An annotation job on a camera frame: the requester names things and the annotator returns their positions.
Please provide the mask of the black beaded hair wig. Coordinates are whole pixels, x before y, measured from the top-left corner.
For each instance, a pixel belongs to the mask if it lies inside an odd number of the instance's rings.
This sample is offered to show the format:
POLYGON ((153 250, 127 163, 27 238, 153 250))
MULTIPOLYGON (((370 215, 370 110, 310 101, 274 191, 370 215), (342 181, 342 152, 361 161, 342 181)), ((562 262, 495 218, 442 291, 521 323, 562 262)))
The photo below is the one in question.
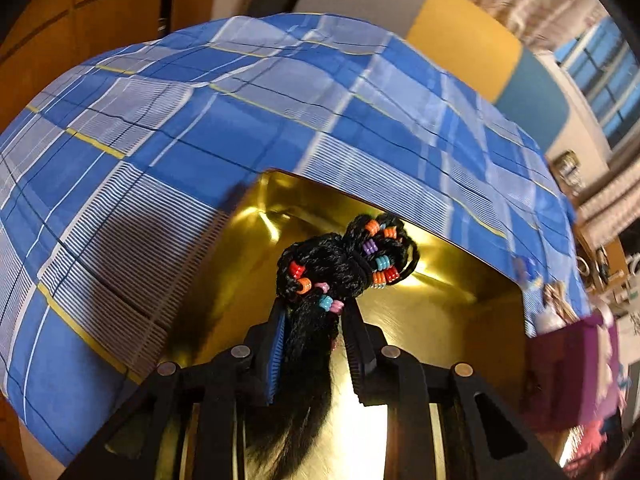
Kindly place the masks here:
POLYGON ((360 214, 344 233, 296 242, 278 261, 276 298, 286 307, 276 395, 247 415, 250 457, 269 479, 303 463, 329 414, 330 361, 347 300, 408 278, 420 260, 416 242, 394 214, 360 214))

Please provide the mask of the gold metal tray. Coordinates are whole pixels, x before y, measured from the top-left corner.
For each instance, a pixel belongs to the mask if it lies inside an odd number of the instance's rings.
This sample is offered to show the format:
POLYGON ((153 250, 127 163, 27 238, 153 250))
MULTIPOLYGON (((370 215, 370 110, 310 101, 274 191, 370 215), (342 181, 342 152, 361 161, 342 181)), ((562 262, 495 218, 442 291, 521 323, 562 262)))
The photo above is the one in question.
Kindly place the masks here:
MULTIPOLYGON (((344 229, 356 214, 381 219, 371 204, 336 188, 278 170, 246 191, 194 275, 168 338, 181 364, 211 358, 258 330, 290 325, 270 314, 276 255, 288 242, 344 229)), ((329 479, 355 465, 371 479, 431 478, 432 432, 444 435, 445 469, 475 478, 486 452, 472 453, 464 430, 480 419, 480 398, 503 411, 518 407, 524 388, 524 300, 518 285, 454 244, 407 224, 413 275, 347 300, 337 315, 337 346, 320 365, 283 374, 273 344, 257 353, 270 396, 322 387, 322 421, 304 436, 296 422, 270 441, 250 442, 262 479, 329 479), (480 382, 482 393, 458 385, 480 382)))

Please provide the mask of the purple cardboard box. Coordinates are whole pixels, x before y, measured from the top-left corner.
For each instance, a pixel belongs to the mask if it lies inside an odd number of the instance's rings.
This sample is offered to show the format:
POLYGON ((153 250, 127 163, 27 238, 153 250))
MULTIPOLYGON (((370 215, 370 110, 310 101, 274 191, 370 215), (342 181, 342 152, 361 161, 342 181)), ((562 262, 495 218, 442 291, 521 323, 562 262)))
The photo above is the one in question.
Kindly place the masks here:
POLYGON ((620 400, 620 345, 613 313, 600 307, 526 344, 521 415, 536 432, 608 418, 620 400))

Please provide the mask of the blue plaid bed sheet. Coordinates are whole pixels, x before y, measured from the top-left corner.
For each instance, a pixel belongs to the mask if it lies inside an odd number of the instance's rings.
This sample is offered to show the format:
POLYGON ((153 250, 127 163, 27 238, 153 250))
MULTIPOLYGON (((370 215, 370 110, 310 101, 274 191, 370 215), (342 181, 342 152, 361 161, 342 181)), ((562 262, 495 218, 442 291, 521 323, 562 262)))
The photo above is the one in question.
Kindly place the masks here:
POLYGON ((68 464, 152 370, 233 193, 336 186, 588 300, 532 128, 392 32, 236 16, 90 58, 1 137, 1 390, 68 464))

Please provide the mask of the packets on side table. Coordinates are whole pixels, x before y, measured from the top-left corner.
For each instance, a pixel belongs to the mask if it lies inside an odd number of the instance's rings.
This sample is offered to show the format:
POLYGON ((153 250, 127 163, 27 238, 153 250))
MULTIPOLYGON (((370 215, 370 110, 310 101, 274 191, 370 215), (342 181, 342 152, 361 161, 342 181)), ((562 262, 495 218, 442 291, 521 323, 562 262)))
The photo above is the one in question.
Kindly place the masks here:
POLYGON ((580 174, 580 161, 574 151, 565 151, 551 162, 551 169, 564 188, 576 196, 584 187, 580 174))

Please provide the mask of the right floral curtain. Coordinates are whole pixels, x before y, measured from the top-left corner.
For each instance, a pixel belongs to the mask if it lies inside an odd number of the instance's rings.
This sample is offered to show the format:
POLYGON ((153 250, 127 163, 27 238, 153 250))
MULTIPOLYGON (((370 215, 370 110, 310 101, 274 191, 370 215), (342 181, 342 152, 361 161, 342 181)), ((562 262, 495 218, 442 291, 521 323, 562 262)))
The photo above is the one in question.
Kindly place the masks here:
POLYGON ((620 163, 580 198, 578 235, 589 249, 612 242, 639 219, 639 148, 620 152, 620 163))

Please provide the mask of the grey yellow blue headboard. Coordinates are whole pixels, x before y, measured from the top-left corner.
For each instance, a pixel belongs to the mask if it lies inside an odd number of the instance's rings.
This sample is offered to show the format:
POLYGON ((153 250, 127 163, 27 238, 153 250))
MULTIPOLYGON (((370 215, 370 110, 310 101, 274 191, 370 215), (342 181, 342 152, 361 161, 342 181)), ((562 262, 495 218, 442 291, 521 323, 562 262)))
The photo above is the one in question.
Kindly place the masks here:
POLYGON ((469 0, 297 0, 298 12, 360 18, 404 38, 549 154, 570 119, 558 83, 512 32, 469 0))

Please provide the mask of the wooden wardrobe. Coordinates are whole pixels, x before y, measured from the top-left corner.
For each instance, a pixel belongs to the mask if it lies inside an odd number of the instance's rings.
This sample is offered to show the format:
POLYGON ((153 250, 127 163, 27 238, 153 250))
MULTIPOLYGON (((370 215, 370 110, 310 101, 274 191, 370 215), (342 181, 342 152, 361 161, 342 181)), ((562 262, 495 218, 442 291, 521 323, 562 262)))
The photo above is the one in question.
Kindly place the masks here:
POLYGON ((1 123, 93 56, 200 24, 214 0, 1 0, 1 123))

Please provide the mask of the barred window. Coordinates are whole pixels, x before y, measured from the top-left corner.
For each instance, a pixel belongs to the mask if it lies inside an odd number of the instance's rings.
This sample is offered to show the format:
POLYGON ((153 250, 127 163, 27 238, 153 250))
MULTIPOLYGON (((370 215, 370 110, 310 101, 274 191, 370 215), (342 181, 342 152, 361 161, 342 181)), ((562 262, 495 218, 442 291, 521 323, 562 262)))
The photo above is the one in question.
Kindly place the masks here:
POLYGON ((612 18, 604 18, 554 51, 615 150, 639 121, 639 59, 612 18))

